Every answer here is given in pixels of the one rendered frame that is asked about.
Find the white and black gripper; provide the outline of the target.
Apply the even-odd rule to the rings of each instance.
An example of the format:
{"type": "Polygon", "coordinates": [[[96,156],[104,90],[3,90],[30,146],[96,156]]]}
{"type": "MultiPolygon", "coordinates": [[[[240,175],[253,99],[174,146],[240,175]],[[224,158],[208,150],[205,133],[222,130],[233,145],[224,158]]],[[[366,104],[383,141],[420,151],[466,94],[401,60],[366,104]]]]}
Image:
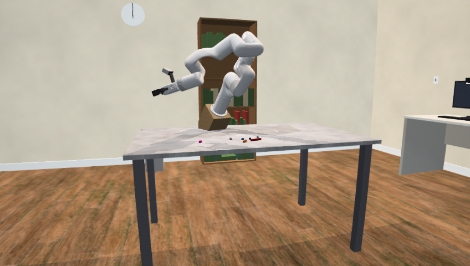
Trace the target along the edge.
{"type": "Polygon", "coordinates": [[[152,91],[152,94],[153,94],[153,96],[157,96],[157,95],[160,95],[160,94],[167,95],[167,94],[179,91],[179,90],[180,90],[180,88],[178,87],[177,80],[176,80],[176,82],[165,85],[161,89],[156,89],[156,90],[152,91]]]}

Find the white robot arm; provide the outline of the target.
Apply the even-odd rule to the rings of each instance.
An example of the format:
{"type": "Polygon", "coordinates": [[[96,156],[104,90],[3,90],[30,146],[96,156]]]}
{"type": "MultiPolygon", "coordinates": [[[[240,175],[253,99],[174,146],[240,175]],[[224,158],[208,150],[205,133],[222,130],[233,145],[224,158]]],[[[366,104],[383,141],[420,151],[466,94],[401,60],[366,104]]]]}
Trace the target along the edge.
{"type": "Polygon", "coordinates": [[[239,57],[233,68],[236,74],[229,72],[225,75],[215,104],[210,107],[214,115],[224,117],[233,96],[242,96],[254,80],[255,72],[251,64],[263,51],[263,44],[251,32],[244,32],[242,39],[237,34],[230,34],[213,48],[199,49],[186,58],[185,67],[191,74],[178,78],[178,87],[185,91],[204,83],[205,69],[199,62],[201,58],[213,57],[222,60],[233,52],[239,57]]]}

